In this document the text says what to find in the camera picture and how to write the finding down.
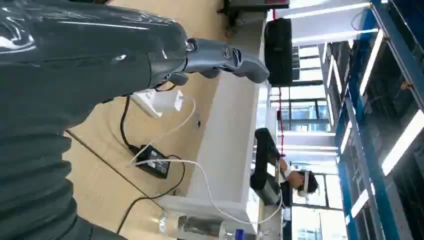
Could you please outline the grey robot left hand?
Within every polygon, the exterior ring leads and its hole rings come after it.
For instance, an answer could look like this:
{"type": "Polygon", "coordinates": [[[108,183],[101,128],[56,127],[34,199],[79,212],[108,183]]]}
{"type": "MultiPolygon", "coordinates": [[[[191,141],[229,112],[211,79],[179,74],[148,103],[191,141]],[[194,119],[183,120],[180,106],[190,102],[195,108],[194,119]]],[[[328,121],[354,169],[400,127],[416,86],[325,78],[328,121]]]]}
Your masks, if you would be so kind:
{"type": "Polygon", "coordinates": [[[188,38],[149,12],[69,0],[0,3],[0,136],[60,134],[100,103],[220,70],[264,82],[255,56],[188,38]]]}

